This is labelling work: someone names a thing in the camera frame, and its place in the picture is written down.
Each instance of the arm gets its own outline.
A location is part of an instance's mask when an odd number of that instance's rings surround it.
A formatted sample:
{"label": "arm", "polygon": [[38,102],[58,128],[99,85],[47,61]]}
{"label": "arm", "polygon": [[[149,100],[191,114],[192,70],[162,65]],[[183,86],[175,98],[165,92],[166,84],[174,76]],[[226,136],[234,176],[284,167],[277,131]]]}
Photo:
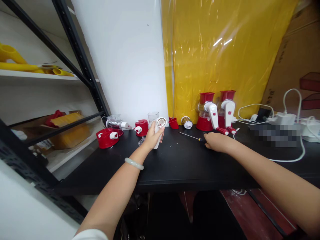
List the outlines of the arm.
{"label": "arm", "polygon": [[[154,131],[155,122],[152,123],[143,144],[129,157],[131,160],[143,164],[161,134],[163,135],[164,127],[156,134]],[[99,194],[76,235],[87,229],[99,229],[107,235],[109,240],[113,239],[120,217],[136,186],[139,173],[138,168],[124,162]]]}
{"label": "arm", "polygon": [[207,148],[236,159],[310,237],[319,237],[320,189],[226,135],[204,137]]}

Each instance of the screwdriver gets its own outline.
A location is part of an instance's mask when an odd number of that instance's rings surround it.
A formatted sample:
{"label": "screwdriver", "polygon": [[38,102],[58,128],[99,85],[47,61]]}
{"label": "screwdriver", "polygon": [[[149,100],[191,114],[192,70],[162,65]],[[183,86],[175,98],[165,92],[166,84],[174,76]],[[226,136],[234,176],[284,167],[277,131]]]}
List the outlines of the screwdriver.
{"label": "screwdriver", "polygon": [[[188,134],[185,134],[185,133],[182,133],[182,132],[179,132],[179,133],[181,133],[181,134],[183,134],[183,135],[186,135],[186,136],[188,136],[188,137],[192,137],[192,136],[190,136],[190,135],[188,135]],[[195,139],[197,139],[199,142],[207,143],[207,141],[206,141],[205,139],[203,139],[203,138],[195,138]]]}

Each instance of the red bag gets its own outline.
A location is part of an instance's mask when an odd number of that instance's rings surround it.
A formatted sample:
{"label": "red bag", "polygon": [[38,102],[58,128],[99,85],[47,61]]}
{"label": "red bag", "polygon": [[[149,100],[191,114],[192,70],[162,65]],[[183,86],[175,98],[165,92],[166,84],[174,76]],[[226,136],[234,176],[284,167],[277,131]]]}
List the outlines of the red bag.
{"label": "red bag", "polygon": [[58,126],[54,125],[52,122],[51,122],[51,119],[55,119],[55,118],[58,118],[58,117],[62,117],[66,115],[65,112],[60,112],[59,110],[57,110],[54,114],[50,115],[46,122],[45,122],[45,125],[49,126],[49,127],[54,127],[54,128],[59,128]]}

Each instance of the yellow backdrop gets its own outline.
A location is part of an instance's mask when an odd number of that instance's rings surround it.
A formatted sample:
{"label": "yellow backdrop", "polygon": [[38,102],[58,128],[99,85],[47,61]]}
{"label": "yellow backdrop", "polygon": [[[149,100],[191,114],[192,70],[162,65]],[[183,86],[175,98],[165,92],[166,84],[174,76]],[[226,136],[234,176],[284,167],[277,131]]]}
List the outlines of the yellow backdrop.
{"label": "yellow backdrop", "polygon": [[[260,103],[297,0],[162,0],[169,116],[198,120],[199,93]],[[250,118],[256,107],[242,111]]]}

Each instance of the black table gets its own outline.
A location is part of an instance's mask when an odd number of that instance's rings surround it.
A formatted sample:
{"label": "black table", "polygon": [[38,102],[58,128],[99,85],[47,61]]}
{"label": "black table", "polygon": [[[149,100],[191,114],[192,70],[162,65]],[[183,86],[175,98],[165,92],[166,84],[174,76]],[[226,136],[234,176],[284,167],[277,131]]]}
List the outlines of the black table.
{"label": "black table", "polygon": [[[301,155],[298,147],[270,147],[266,142],[259,142],[250,133],[248,125],[236,123],[240,127],[236,139],[267,158],[292,160]],[[163,144],[152,150],[147,156],[135,191],[189,191],[258,188],[257,182],[232,157],[214,152],[184,136],[179,131],[203,137],[196,129],[178,130],[166,127]],[[124,159],[138,147],[141,137],[134,131],[124,131],[119,142],[109,149],[98,148],[64,181],[56,186],[61,195],[99,194],[113,174],[124,163]],[[298,162],[279,163],[281,166],[298,174],[302,178],[320,187],[320,144],[304,141],[305,157]]]}

